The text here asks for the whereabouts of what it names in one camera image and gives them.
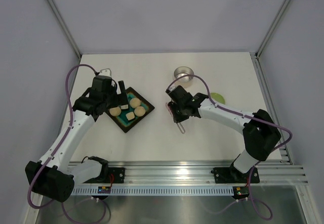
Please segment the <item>dark square teal plate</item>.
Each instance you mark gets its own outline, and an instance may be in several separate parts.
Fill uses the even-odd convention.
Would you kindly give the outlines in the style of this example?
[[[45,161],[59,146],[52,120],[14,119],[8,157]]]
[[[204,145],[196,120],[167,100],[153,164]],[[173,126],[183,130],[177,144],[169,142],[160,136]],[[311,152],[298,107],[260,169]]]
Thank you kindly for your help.
[[[126,115],[130,112],[134,112],[135,109],[130,107],[128,110],[121,111],[119,116],[112,116],[109,111],[106,114],[113,120],[113,122],[124,132],[127,133],[131,130],[135,125],[137,125],[142,119],[144,119],[149,113],[151,113],[155,107],[148,102],[141,94],[139,94],[132,87],[128,87],[126,89],[126,93],[128,96],[128,100],[130,101],[132,98],[138,98],[141,101],[141,105],[145,109],[145,114],[141,117],[135,115],[135,118],[132,120],[128,120]]]

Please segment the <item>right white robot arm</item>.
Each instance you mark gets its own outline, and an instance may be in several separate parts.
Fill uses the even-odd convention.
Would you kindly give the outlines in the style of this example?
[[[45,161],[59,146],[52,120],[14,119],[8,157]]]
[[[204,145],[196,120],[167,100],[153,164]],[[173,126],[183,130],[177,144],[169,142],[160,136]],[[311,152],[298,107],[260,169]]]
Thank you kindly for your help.
[[[223,104],[212,103],[208,95],[192,95],[180,85],[167,89],[166,94],[171,98],[167,107],[176,124],[190,117],[197,117],[220,123],[243,136],[243,152],[229,167],[215,167],[211,171],[216,183],[259,183],[252,167],[265,161],[281,139],[266,111],[260,109],[256,113],[236,112]]]

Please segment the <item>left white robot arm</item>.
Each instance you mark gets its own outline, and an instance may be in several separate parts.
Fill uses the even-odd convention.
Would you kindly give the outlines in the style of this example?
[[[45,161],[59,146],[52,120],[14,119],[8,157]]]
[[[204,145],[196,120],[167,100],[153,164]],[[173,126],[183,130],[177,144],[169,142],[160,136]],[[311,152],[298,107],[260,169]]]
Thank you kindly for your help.
[[[122,184],[125,168],[109,167],[107,160],[91,156],[87,161],[68,171],[68,166],[81,140],[97,119],[109,109],[126,102],[123,81],[97,75],[70,108],[70,121],[46,154],[38,161],[30,161],[25,172],[30,184],[28,193],[37,193],[58,202],[65,202],[74,187],[82,183]]]

